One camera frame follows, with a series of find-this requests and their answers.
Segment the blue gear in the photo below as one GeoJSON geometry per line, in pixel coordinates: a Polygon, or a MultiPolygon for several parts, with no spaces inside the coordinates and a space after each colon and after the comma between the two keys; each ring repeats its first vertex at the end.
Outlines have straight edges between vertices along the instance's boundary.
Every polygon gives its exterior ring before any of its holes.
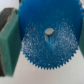
{"type": "Polygon", "coordinates": [[[18,14],[23,53],[35,66],[54,69],[74,56],[83,18],[79,0],[25,0],[18,14]],[[53,44],[44,39],[50,27],[56,32],[53,44]]]}

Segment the blue plastic part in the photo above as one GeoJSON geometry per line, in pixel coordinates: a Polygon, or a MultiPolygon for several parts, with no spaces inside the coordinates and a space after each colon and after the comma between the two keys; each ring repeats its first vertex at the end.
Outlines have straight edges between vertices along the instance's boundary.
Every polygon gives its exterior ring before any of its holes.
{"type": "Polygon", "coordinates": [[[41,68],[66,64],[78,48],[83,8],[80,0],[24,0],[19,7],[25,57],[41,68]],[[44,31],[53,28],[55,42],[47,44],[44,31]]]}

